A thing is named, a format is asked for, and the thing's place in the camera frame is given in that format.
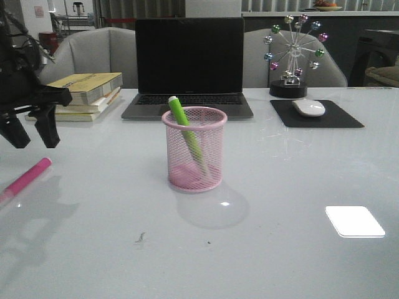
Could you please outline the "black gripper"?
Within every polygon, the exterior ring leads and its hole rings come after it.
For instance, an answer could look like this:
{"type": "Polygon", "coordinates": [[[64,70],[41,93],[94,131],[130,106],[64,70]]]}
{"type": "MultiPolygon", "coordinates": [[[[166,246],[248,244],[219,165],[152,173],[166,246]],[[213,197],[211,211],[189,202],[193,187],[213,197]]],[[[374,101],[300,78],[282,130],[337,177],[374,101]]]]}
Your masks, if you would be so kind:
{"type": "Polygon", "coordinates": [[[1,135],[15,148],[31,141],[15,115],[26,111],[47,148],[55,148],[60,138],[55,122],[55,106],[72,101],[68,88],[40,83],[27,62],[12,48],[1,47],[1,135]]]}

